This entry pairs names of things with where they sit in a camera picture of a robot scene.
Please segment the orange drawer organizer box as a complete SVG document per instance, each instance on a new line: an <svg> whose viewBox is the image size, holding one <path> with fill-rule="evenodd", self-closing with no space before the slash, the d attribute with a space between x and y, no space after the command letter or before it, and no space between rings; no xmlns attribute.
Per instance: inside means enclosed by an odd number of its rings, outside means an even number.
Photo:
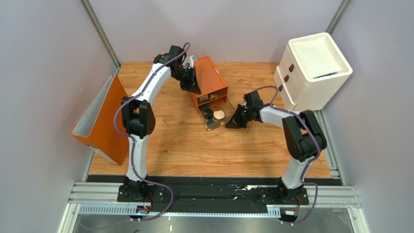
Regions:
<svg viewBox="0 0 414 233"><path fill-rule="evenodd" d="M211 57L199 58L194 62L194 68L201 94L189 93L189 96L196 109L214 109L226 104L228 85Z"/></svg>

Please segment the gold lidded cream jar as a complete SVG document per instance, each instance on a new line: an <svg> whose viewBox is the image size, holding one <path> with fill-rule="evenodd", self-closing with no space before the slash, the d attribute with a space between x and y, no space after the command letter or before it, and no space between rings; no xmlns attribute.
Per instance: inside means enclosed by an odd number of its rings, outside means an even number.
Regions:
<svg viewBox="0 0 414 233"><path fill-rule="evenodd" d="M213 116L213 120L214 121L220 121L223 120L225 117L225 113L222 110L219 111L214 111L214 116Z"/></svg>

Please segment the clear plastic drawer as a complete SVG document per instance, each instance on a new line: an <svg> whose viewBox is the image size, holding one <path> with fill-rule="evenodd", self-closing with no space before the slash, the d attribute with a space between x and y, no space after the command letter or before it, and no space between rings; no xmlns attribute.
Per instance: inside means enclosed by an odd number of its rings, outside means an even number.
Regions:
<svg viewBox="0 0 414 233"><path fill-rule="evenodd" d="M207 131L224 126L235 113L235 107L227 96L202 104L198 110Z"/></svg>

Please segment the small black round jar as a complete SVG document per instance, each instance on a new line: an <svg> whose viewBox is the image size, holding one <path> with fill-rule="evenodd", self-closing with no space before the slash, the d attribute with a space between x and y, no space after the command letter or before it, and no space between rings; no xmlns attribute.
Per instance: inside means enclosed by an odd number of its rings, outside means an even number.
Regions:
<svg viewBox="0 0 414 233"><path fill-rule="evenodd" d="M211 109L205 109L203 111L203 116L205 119L210 120L213 118L214 112Z"/></svg>

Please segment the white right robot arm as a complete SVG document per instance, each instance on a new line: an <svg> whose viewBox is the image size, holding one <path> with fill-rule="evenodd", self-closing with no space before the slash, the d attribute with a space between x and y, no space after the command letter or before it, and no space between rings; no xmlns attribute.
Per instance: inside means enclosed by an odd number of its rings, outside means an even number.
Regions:
<svg viewBox="0 0 414 233"><path fill-rule="evenodd" d="M278 182L276 197L282 203L290 203L305 185L304 177L312 162L327 147L326 137L311 110L294 112L265 104L258 91L245 94L243 99L226 128L246 128L248 122L257 121L283 129L290 160Z"/></svg>

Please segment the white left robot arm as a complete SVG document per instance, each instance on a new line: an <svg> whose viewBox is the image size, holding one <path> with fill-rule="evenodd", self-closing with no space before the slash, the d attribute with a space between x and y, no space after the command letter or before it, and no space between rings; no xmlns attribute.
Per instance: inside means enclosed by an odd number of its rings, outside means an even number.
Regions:
<svg viewBox="0 0 414 233"><path fill-rule="evenodd" d="M119 202L144 202L151 196L150 187L160 187L162 194L168 191L170 199L174 198L169 186L147 179L147 147L156 124L152 105L166 81L174 78L179 81L181 90L201 93L196 68L187 55L189 48L190 42L182 47L172 45L168 53L157 55L143 84L131 97L122 99L114 115L114 118L121 116L125 128L125 132L121 132L116 126L116 131L127 137L129 142L129 167L118 190Z"/></svg>

